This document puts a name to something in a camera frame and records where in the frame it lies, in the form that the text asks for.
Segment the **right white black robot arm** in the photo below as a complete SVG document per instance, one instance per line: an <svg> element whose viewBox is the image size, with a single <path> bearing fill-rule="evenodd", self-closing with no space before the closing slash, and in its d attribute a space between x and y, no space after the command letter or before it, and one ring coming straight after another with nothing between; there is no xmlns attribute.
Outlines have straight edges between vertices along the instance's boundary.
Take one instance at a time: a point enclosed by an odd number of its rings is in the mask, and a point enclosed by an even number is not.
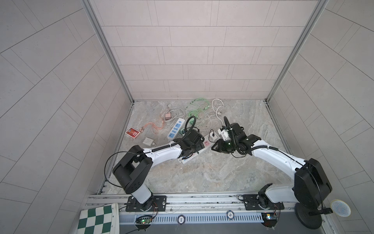
<svg viewBox="0 0 374 234"><path fill-rule="evenodd" d="M291 178L293 183L289 185L265 185L257 197L261 208L267 209L271 203L297 202L314 211L323 206L323 201L332 192L331 183L317 160L297 158L271 146L259 136L246 135L243 127L230 123L227 117L224 117L219 134L222 137L212 146L213 151L238 153L242 158L247 155L260 158Z"/></svg>

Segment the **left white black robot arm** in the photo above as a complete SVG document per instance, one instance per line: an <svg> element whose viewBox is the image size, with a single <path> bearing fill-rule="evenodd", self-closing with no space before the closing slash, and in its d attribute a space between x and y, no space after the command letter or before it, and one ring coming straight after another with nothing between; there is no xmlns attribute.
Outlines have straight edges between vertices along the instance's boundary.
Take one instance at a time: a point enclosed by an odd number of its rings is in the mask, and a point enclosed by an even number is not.
<svg viewBox="0 0 374 234"><path fill-rule="evenodd" d="M123 158L114 166L112 174L126 194L135 199L135 208L148 211L154 204L154 195L144 184L144 181L153 166L169 160L189 159L193 154L204 147L204 137L194 127L196 117L188 118L185 124L185 134L176 141L152 149L143 149L139 145L124 151Z"/></svg>

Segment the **white charger with black cable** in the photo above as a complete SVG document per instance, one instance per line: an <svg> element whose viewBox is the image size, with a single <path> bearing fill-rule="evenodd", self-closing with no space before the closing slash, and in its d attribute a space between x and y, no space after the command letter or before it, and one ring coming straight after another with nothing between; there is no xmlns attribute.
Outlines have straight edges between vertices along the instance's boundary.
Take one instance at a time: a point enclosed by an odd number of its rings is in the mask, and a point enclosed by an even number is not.
<svg viewBox="0 0 374 234"><path fill-rule="evenodd" d="M215 133L213 129L209 131L208 140L210 142L216 142L219 139L219 135Z"/></svg>

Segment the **long colourful socket power strip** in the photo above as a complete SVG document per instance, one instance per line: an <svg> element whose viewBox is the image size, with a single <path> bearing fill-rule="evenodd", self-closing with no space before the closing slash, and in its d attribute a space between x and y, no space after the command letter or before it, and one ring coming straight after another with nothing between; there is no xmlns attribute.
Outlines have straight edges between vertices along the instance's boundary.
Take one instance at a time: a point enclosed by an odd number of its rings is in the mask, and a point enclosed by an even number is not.
<svg viewBox="0 0 374 234"><path fill-rule="evenodd" d="M207 149L210 149L210 148L214 145L215 142L210 142L210 141L208 140L208 135L206 135L206 136L204 137L204 141L203 141L203 143L202 143L202 147L200 148L200 150L199 150L198 152L193 153L191 156L189 156L189 157L186 158L186 159L182 159L182 158L181 158L181 159L179 159L178 161L179 161L180 163L185 164L185 163L191 161L192 159L194 159L196 156L198 156L198 155L200 155L201 153L203 153L203 151L205 151L205 150L207 150Z"/></svg>

